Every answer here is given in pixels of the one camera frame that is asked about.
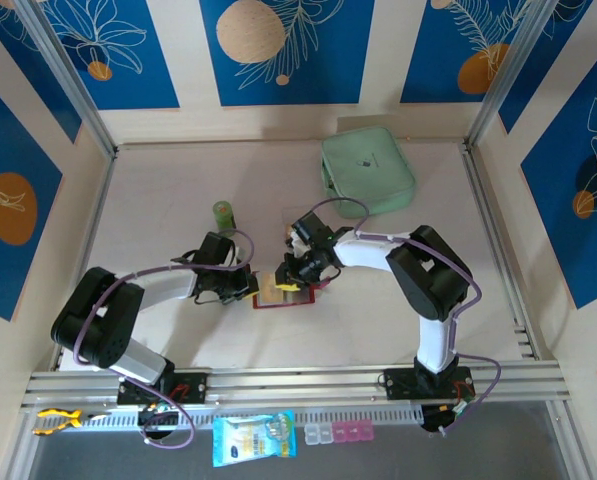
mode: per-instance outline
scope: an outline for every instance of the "orange circle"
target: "orange circle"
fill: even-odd
[[[225,55],[238,63],[265,62],[287,39],[278,14],[260,0],[233,2],[218,19],[216,35]]]
[[[587,190],[581,190],[574,197],[574,213],[583,220],[594,213],[594,196]]]
[[[453,3],[454,0],[431,0],[431,8],[442,10]]]
[[[27,179],[17,173],[1,173],[0,239],[9,245],[24,245],[34,233],[37,218],[36,194]]]
[[[458,73],[458,88],[470,95],[486,93],[508,50],[506,43],[497,43],[469,57]]]
[[[99,61],[93,61],[87,66],[89,75],[94,77],[96,80],[106,82],[111,78],[111,68],[106,63]]]
[[[276,77],[276,83],[281,87],[284,87],[285,85],[289,84],[289,77],[287,75],[278,75]]]

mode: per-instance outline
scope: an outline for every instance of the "white wall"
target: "white wall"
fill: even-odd
[[[1,44],[0,97],[63,173],[17,314],[0,318],[1,464],[29,374],[53,348],[49,331],[74,280],[107,162],[86,131],[71,144]]]
[[[507,136],[494,121],[480,153],[516,253],[530,316],[560,361],[597,463],[597,300],[576,310],[520,164],[597,60],[597,0]]]
[[[376,0],[358,105],[222,108],[198,0],[148,0],[180,109],[102,116],[118,143],[313,139],[376,123],[397,137],[464,137],[480,103],[400,105],[427,2]]]

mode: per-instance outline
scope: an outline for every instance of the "green bottle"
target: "green bottle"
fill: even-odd
[[[213,206],[214,218],[216,225],[218,225],[218,232],[229,228],[236,228],[236,221],[234,220],[234,212],[231,209],[231,204],[225,200],[214,203]],[[233,235],[233,232],[226,233],[226,237]]]

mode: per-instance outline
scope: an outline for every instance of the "yellow object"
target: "yellow object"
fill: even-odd
[[[46,410],[42,410],[40,412],[38,412],[38,418],[44,418],[44,417],[48,417],[50,415],[58,415],[60,417],[64,417],[66,420],[53,427],[53,428],[48,428],[48,429],[43,429],[43,428],[35,428],[34,429],[34,435],[51,435],[52,433],[56,433],[60,430],[64,430],[67,427],[74,427],[74,428],[80,428],[82,427],[82,422],[80,421],[80,417],[82,415],[82,410],[73,410],[73,411],[68,411],[68,410],[58,410],[56,408],[48,408]]]
[[[474,53],[460,68],[458,88],[469,95],[487,93],[508,50],[508,44],[497,43]]]
[[[89,75],[100,82],[106,82],[111,78],[112,72],[109,65],[106,63],[99,62],[98,60],[94,60],[87,66],[87,71]]]
[[[287,284],[287,283],[276,284],[276,288],[279,288],[280,290],[282,290],[284,292],[299,292],[300,291],[300,287],[296,283],[292,283],[292,284]]]

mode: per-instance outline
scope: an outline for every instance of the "plastic container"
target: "plastic container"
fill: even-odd
[[[361,442],[371,442],[374,439],[374,425],[371,420],[360,420],[358,422],[358,433]]]
[[[331,423],[321,423],[320,427],[320,443],[327,445],[334,443],[334,429]]]
[[[333,430],[334,443],[345,443],[347,441],[347,427],[345,422],[334,422],[331,428]]]
[[[305,425],[305,443],[318,445],[320,443],[320,427],[313,423]]]
[[[345,436],[348,443],[353,443],[360,440],[358,422],[345,422]]]
[[[372,215],[406,207],[416,187],[398,142],[384,127],[353,130],[325,139],[322,178],[329,198],[362,200]],[[334,202],[334,206],[343,218],[359,218],[365,213],[351,202]]]

